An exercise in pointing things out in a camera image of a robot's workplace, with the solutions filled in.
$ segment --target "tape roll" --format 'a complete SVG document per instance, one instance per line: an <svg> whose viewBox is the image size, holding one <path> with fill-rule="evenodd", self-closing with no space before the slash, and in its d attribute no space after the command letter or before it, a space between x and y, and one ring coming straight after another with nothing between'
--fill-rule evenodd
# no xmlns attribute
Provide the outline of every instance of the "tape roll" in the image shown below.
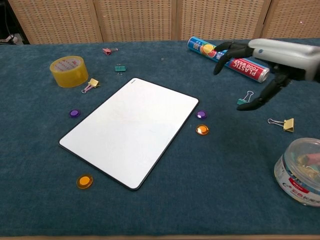
<svg viewBox="0 0 320 240"><path fill-rule="evenodd" d="M80 56L65 56L50 65L56 83L63 88L72 88L88 80L89 74L85 61Z"/></svg>

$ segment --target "woven panel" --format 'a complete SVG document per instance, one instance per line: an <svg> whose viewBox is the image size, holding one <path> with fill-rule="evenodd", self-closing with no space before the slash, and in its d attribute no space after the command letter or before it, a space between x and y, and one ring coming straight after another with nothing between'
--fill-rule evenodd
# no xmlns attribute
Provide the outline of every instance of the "woven panel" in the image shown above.
<svg viewBox="0 0 320 240"><path fill-rule="evenodd" d="M170 40L172 0L95 0L105 42Z"/></svg>
<svg viewBox="0 0 320 240"><path fill-rule="evenodd" d="M320 0L276 0L264 38L320 38Z"/></svg>
<svg viewBox="0 0 320 240"><path fill-rule="evenodd" d="M252 39L258 22L261 22L262 30L267 2L270 1L183 0L180 38Z"/></svg>
<svg viewBox="0 0 320 240"><path fill-rule="evenodd" d="M93 0L9 0L31 44L102 42Z"/></svg>

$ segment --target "blue carpet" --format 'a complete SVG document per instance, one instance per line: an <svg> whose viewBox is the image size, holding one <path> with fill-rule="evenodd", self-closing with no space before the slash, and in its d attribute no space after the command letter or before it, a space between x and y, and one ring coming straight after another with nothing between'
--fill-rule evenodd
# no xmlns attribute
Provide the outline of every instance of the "blue carpet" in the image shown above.
<svg viewBox="0 0 320 240"><path fill-rule="evenodd" d="M291 39L320 45L320 39ZM215 45L222 41L209 41ZM110 56L102 48L119 48ZM186 41L0 46L0 236L320 234L320 210L281 190L273 169L295 139L320 139L320 84L293 81L262 108L240 112L255 82L187 48ZM84 58L101 87L59 87L50 64ZM127 67L118 76L116 64ZM58 146L59 139L133 77L199 99L138 191ZM71 109L81 116L70 118ZM295 119L294 133L267 119ZM206 124L210 133L197 135ZM93 175L91 188L76 179Z"/></svg>

